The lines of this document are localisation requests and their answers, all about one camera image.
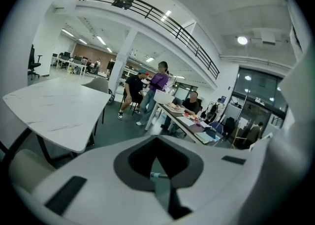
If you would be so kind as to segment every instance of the pillar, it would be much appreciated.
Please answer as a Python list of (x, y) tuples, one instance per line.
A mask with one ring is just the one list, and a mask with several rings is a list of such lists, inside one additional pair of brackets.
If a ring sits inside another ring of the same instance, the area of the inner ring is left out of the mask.
[(123, 74), (124, 67), (128, 60), (128, 55), (133, 43), (134, 38), (136, 37), (138, 31), (135, 28), (132, 28), (128, 33), (123, 46), (121, 47), (119, 53), (116, 56), (116, 61), (112, 70), (112, 73), (109, 78), (108, 88), (113, 92), (113, 95), (116, 93), (116, 89), (119, 84), (119, 79)]

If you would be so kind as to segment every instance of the black rubber pad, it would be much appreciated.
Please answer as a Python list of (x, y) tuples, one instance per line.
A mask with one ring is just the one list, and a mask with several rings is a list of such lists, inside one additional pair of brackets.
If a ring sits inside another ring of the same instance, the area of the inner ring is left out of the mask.
[(86, 181), (87, 179), (85, 178), (73, 176), (51, 197), (45, 206), (61, 216)]

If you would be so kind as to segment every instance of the white column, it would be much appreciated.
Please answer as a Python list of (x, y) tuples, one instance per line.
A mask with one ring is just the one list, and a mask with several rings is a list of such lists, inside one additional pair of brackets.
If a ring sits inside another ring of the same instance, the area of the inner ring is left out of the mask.
[(133, 43), (134, 38), (136, 37), (138, 31), (135, 28), (132, 28), (128, 33), (127, 38), (125, 39), (122, 48), (117, 54), (116, 61), (112, 70), (112, 73), (109, 78), (108, 88), (116, 93), (116, 89), (119, 84), (119, 79), (123, 74), (124, 67), (128, 60), (129, 51), (131, 49), (131, 45)]
[(49, 74), (54, 48), (67, 20), (66, 15), (54, 14), (54, 10), (51, 5), (46, 11), (33, 40), (35, 62), (38, 61), (38, 55), (42, 55), (39, 60), (41, 65), (35, 69), (39, 75)]

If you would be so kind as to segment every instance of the ceiling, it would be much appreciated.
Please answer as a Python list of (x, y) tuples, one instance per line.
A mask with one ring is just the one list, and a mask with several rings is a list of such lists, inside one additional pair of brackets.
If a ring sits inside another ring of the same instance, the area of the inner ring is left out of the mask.
[[(143, 0), (184, 25), (196, 21), (222, 55), (241, 55), (294, 65), (289, 41), (290, 16), (284, 0)], [(262, 32), (272, 34), (276, 45), (262, 44)], [(237, 42), (243, 35), (247, 48)]]
[[(109, 52), (106, 49), (109, 47), (113, 54), (119, 52), (130, 31), (129, 27), (107, 19), (90, 19), (85, 17), (70, 17), (67, 20), (65, 29), (72, 33), (77, 41), (80, 38), (87, 42), (88, 46), (104, 52)], [(106, 43), (106, 46), (96, 36), (100, 36)], [(185, 80), (180, 80), (181, 82), (194, 86), (208, 87), (205, 80), (180, 57), (140, 32), (138, 32), (133, 41), (131, 52), (137, 52), (133, 59), (139, 64), (142, 63), (144, 66), (146, 65), (157, 70), (158, 63), (166, 61), (171, 74), (185, 77)], [(154, 60), (146, 62), (150, 57), (154, 58)]]

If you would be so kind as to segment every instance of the stool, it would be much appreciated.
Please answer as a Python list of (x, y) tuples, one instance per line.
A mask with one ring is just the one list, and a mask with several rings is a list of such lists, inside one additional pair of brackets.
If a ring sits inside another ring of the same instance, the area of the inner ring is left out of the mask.
[[(122, 103), (124, 102), (124, 100), (125, 100), (125, 97), (123, 96), (123, 99), (122, 99), (122, 102), (120, 103), (119, 109), (122, 107)], [(136, 109), (136, 106), (137, 106), (137, 104), (138, 104), (136, 101), (132, 101), (132, 102), (131, 102), (130, 110), (132, 109), (134, 103), (135, 103), (136, 105), (135, 105), (134, 108), (133, 108), (133, 111), (132, 111), (132, 114), (131, 114), (132, 116), (133, 116), (134, 110)]]

